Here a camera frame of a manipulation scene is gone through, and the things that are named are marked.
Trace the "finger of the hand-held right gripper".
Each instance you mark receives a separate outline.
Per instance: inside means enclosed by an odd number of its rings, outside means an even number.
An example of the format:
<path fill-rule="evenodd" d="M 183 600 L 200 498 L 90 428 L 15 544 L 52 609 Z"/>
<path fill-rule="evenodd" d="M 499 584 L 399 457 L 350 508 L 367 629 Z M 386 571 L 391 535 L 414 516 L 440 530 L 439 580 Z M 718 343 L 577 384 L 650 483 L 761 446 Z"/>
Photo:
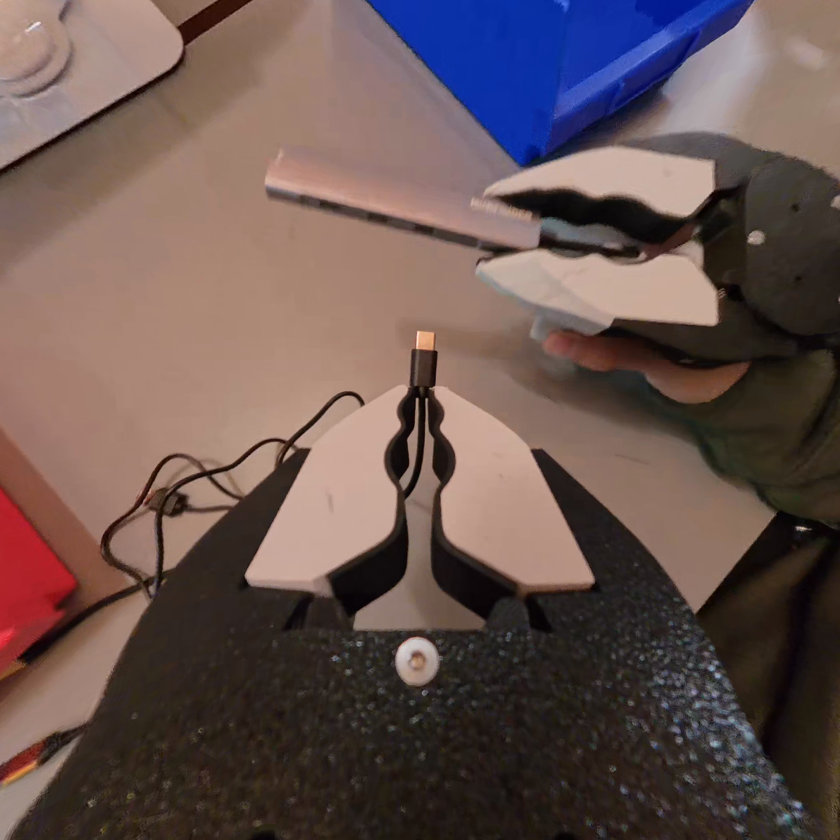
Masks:
<path fill-rule="evenodd" d="M 535 227 L 544 249 L 676 249 L 738 197 L 717 175 L 712 160 L 606 146 L 497 182 L 482 210 Z"/>
<path fill-rule="evenodd" d="M 531 312 L 531 336 L 540 342 L 557 332 L 591 337 L 618 322 L 713 327 L 719 321 L 716 288 L 682 255 L 625 263 L 523 251 L 480 261 L 476 277 Z"/>

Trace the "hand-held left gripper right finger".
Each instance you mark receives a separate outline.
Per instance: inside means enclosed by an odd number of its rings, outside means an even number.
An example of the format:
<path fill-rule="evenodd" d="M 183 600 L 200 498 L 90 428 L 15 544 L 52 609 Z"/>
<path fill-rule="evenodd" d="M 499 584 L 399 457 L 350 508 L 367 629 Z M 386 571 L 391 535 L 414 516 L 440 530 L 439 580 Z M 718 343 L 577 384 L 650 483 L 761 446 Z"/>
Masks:
<path fill-rule="evenodd" d="M 452 390 L 431 394 L 439 588 L 488 618 L 504 599 L 589 592 L 595 576 L 530 447 Z"/>

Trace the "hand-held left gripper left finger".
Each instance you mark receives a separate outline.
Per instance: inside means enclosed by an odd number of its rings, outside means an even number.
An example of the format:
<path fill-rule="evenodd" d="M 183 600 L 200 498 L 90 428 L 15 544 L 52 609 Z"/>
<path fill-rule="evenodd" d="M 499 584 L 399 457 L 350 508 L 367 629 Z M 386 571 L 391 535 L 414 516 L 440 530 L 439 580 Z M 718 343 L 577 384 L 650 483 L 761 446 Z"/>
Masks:
<path fill-rule="evenodd" d="M 412 394 L 384 393 L 311 447 L 245 573 L 248 586 L 332 597 L 356 614 L 407 567 L 401 477 Z"/>

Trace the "grey usb hub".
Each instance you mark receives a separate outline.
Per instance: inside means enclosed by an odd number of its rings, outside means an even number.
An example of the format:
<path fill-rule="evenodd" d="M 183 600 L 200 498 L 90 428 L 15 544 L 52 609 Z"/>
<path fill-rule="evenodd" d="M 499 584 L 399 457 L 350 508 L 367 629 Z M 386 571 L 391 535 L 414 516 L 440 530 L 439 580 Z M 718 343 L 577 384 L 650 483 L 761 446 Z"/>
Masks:
<path fill-rule="evenodd" d="M 354 169 L 315 153 L 281 150 L 265 177 L 269 197 L 503 256 L 538 248 L 636 259 L 638 247 L 572 238 L 496 199 Z"/>

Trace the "person's right hand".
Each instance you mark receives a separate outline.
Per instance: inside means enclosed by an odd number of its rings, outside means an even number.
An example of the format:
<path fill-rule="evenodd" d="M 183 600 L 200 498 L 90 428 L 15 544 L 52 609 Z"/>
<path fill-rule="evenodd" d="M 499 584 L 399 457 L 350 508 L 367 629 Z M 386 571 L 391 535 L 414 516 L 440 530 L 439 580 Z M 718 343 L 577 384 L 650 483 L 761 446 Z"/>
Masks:
<path fill-rule="evenodd" d="M 662 396 L 688 405 L 718 399 L 741 381 L 751 365 L 739 362 L 712 368 L 690 367 L 667 360 L 638 339 L 586 336 L 571 331 L 552 332 L 542 342 L 542 349 L 588 371 L 638 373 Z"/>

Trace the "blue plastic bin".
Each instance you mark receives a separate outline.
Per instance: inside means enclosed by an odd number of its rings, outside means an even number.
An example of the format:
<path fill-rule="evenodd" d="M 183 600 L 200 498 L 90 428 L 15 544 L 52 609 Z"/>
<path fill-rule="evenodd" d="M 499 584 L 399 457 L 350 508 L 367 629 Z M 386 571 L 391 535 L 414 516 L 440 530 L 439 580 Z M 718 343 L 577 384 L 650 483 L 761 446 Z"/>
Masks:
<path fill-rule="evenodd" d="M 517 163 L 671 78 L 750 1 L 370 1 Z"/>

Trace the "red box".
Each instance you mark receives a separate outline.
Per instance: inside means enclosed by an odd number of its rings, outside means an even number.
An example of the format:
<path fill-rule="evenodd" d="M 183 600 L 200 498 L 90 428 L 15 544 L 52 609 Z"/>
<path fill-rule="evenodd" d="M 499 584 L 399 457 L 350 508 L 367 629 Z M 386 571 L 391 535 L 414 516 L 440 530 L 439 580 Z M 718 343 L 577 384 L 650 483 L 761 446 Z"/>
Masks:
<path fill-rule="evenodd" d="M 1 492 L 1 677 L 64 615 L 77 580 L 48 543 Z"/>

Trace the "white flat stand base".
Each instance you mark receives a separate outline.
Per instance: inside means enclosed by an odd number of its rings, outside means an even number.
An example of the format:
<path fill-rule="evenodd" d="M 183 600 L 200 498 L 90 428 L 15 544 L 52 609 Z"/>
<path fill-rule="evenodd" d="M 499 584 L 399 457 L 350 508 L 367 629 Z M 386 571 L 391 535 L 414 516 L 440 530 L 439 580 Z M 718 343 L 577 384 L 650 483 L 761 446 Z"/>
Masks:
<path fill-rule="evenodd" d="M 181 60 L 183 38 L 148 1 L 68 1 L 63 20 L 72 42 L 66 70 L 30 98 L 3 98 L 1 168 L 58 139 Z"/>

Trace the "clear acrylic sign holder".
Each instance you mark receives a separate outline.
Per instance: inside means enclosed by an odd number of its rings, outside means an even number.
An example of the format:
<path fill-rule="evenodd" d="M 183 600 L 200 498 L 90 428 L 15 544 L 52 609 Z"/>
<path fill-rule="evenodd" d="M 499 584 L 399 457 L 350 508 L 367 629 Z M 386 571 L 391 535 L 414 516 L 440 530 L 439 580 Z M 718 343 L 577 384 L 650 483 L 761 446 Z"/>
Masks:
<path fill-rule="evenodd" d="M 68 1 L 1 2 L 1 92 L 30 98 L 68 67 L 72 42 L 63 17 Z"/>

